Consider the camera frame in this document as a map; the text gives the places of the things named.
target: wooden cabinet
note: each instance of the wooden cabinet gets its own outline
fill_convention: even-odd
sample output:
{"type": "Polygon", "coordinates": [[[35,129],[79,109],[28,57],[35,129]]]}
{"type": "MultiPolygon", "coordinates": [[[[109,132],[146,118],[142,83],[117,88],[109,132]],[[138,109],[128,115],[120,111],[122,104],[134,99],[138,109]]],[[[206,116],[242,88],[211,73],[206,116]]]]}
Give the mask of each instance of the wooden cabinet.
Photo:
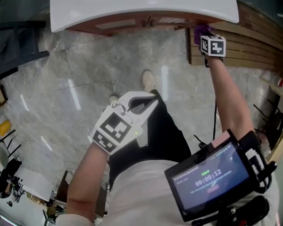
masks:
{"type": "Polygon", "coordinates": [[[220,19],[186,12],[143,11],[100,17],[67,29],[111,36],[128,30],[153,27],[172,27],[177,30],[218,21],[220,19]]]}

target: purple object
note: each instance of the purple object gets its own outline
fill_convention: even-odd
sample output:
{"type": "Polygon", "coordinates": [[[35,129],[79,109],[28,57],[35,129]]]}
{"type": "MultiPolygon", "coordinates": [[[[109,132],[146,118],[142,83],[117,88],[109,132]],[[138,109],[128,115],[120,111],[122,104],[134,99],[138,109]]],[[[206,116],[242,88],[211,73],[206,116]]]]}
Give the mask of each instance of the purple object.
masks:
{"type": "Polygon", "coordinates": [[[204,25],[197,25],[194,28],[194,43],[200,45],[200,37],[215,28],[211,25],[204,24],[204,25]]]}

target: phone mount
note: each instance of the phone mount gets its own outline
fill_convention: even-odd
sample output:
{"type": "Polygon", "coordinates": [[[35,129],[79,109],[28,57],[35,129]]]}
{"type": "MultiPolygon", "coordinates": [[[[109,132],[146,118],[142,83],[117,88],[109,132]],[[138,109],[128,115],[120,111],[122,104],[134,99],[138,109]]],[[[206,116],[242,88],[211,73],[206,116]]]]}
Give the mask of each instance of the phone mount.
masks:
{"type": "Polygon", "coordinates": [[[274,161],[266,162],[253,131],[237,141],[227,130],[189,159],[166,170],[165,175],[185,222],[194,220],[193,226],[213,221],[217,226],[250,226],[268,214],[268,201],[259,195],[242,207],[233,204],[254,191],[263,194],[276,167],[274,161]],[[256,155],[248,158],[246,152],[251,149],[256,155]]]}

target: black wire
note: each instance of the black wire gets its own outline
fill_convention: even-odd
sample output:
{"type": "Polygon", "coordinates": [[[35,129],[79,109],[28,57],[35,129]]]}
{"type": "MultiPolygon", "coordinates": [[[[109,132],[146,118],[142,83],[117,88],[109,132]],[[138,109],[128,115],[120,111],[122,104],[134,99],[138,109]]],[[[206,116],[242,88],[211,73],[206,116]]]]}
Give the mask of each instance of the black wire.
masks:
{"type": "Polygon", "coordinates": [[[217,101],[215,100],[215,114],[214,114],[213,141],[215,140],[215,134],[216,134],[216,118],[217,118],[217,101]]]}

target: white sink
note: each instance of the white sink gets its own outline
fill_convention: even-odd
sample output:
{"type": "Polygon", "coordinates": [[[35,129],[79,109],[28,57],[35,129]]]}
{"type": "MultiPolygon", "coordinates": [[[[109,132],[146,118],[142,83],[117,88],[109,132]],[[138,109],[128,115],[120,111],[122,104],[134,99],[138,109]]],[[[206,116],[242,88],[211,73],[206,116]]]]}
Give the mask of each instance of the white sink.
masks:
{"type": "Polygon", "coordinates": [[[57,32],[102,16],[151,10],[190,12],[239,22],[236,0],[50,0],[51,30],[57,32]]]}

